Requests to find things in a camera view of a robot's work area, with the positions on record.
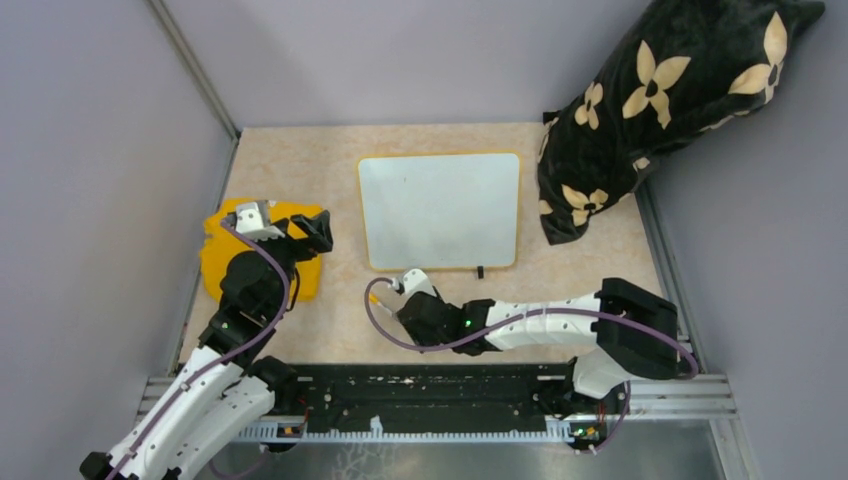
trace black blanket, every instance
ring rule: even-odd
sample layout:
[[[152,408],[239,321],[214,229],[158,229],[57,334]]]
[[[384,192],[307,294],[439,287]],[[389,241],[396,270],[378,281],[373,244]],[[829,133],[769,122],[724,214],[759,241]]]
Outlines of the black blanket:
[[[586,91],[548,124],[537,171],[551,244],[632,192],[667,154],[768,104],[794,41],[824,12],[795,0],[655,0]]]

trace whiteboard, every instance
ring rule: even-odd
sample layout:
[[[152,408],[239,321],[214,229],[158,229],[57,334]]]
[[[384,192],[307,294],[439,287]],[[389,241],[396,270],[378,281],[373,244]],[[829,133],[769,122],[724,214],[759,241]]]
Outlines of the whiteboard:
[[[371,267],[512,265],[520,169],[514,153],[363,158],[359,187]]]

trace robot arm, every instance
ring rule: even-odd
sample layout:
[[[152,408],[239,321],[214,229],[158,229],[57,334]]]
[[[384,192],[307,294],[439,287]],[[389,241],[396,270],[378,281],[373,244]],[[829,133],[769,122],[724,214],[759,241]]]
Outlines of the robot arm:
[[[667,380],[680,375],[675,348],[644,332],[586,315],[588,311],[623,316],[677,337],[674,304],[619,278],[605,279],[597,292],[563,301],[519,304],[481,299],[462,307],[445,302],[419,269],[395,279],[392,288],[404,300],[392,313],[416,345],[451,343],[485,329],[484,336],[453,350],[479,355],[526,345],[598,347],[578,357],[574,366],[574,390],[588,397],[604,398],[634,378]],[[520,319],[498,326],[516,317]]]
[[[86,480],[191,479],[244,427],[262,415],[299,415],[297,374],[273,357],[254,362],[273,335],[296,263],[332,250],[329,212],[291,218],[306,238],[287,235],[289,219],[272,223],[267,202],[239,205],[225,220],[259,242],[286,276],[256,251],[236,255],[221,282],[218,311],[159,402],[108,453],[80,466]]]

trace table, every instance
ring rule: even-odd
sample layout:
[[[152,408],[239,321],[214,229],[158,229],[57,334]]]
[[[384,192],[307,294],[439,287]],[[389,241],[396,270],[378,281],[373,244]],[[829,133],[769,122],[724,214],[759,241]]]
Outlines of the table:
[[[515,302],[567,299],[596,291],[605,277],[627,279],[660,293],[659,279],[633,196],[592,218],[580,240],[550,246],[538,218],[536,161],[541,123],[440,124],[350,127],[248,128],[241,137],[225,197],[255,197],[318,204],[331,213],[335,246],[323,256],[321,284],[311,302],[298,302],[261,356],[287,363],[495,363],[558,362],[586,350],[526,347],[479,357],[438,352],[421,355],[382,338],[362,307],[366,283],[383,273],[368,265],[356,165],[368,155],[513,151],[521,156],[518,256],[515,265],[472,271],[437,271],[431,278],[446,301],[475,298]],[[198,288],[181,360],[217,309]],[[403,328],[383,325],[408,339]]]

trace yellow cloth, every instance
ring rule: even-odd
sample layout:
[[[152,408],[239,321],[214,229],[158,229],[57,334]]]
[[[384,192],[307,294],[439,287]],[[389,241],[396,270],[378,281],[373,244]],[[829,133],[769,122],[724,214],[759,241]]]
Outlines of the yellow cloth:
[[[203,223],[206,242],[200,250],[200,272],[203,275],[203,286],[216,301],[221,301],[221,280],[227,273],[227,265],[230,260],[239,253],[249,250],[249,247],[221,227],[221,220],[227,213],[234,212],[237,205],[252,201],[255,201],[255,199],[231,198],[225,200],[221,209]],[[321,213],[322,210],[323,208],[318,205],[277,202],[270,207],[271,221],[276,222],[297,214],[313,217]],[[306,236],[292,224],[289,225],[287,233],[292,238],[304,238]],[[321,256],[319,255],[308,262],[298,263],[297,270],[300,273],[301,281],[297,301],[312,300],[318,292],[318,282],[321,280]],[[294,292],[296,284],[297,281],[292,282],[292,292]]]

